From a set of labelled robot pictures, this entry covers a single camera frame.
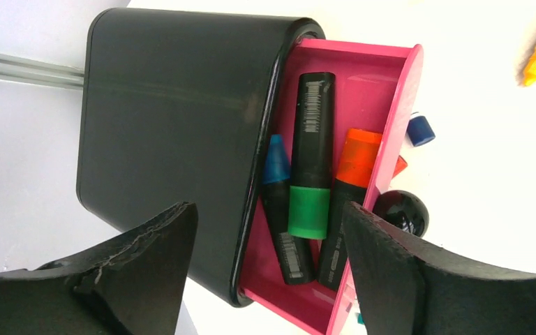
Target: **metal bar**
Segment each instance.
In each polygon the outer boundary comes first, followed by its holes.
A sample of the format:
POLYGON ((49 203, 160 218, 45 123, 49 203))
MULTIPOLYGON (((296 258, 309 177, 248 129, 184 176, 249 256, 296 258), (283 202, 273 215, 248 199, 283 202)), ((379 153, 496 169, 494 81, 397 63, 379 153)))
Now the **metal bar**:
POLYGON ((0 54, 0 80, 82 89, 83 70, 0 54))

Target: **storage box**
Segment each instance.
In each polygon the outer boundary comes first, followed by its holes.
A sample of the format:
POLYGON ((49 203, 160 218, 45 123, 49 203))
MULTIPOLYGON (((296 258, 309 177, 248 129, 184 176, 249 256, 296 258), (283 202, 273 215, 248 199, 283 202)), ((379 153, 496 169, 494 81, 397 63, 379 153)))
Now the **storage box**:
POLYGON ((282 282, 258 202, 269 136, 290 150, 299 75, 333 72, 335 158, 348 128, 383 132, 371 208, 392 178, 422 49, 324 38, 311 19, 102 13, 89 32, 77 195, 120 230, 195 202, 192 279, 233 306, 257 301, 312 334, 337 334, 355 296, 348 266, 338 294, 282 282))

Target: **dark blue cap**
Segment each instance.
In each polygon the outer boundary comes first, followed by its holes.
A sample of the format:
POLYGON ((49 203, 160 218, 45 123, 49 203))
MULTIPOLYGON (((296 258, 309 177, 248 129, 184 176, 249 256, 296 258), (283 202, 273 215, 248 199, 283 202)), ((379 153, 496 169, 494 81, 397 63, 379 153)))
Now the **dark blue cap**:
POLYGON ((283 138, 280 135, 272 135, 270 147, 264 165, 262 184, 272 184, 290 178, 290 163, 286 156, 283 138))
POLYGON ((426 117, 420 115, 408 123, 408 137, 414 147, 419 147, 434 140, 436 136, 426 117))

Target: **pink tray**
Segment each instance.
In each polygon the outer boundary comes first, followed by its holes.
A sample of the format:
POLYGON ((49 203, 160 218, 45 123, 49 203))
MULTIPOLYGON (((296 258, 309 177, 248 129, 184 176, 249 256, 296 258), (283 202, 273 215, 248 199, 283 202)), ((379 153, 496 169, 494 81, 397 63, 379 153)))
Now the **pink tray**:
MULTIPOLYGON (((283 136, 290 157, 299 76, 320 71, 335 74, 334 162, 339 159, 349 128, 383 133, 371 186, 363 204, 371 209, 392 179, 421 70, 420 45, 405 48, 304 39, 287 60, 275 116, 276 133, 283 136)), ((317 264, 317 241, 312 241, 312 247, 317 264)), ((240 285, 246 296, 310 334, 339 334, 349 305, 356 297, 348 263, 338 294, 315 281, 306 285, 285 285, 260 201, 255 210, 240 285)))

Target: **blue cap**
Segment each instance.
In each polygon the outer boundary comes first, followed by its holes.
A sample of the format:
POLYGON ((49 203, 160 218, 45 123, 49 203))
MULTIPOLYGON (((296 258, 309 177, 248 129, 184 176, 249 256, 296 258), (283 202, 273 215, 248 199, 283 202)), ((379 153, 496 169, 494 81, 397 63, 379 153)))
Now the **blue cap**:
POLYGON ((414 147, 419 147, 434 140, 436 136, 426 117, 420 115, 408 123, 408 137, 414 147))
POLYGON ((272 184, 290 178, 290 163, 286 156, 283 138, 280 135, 272 135, 270 147, 264 165, 262 184, 272 184))

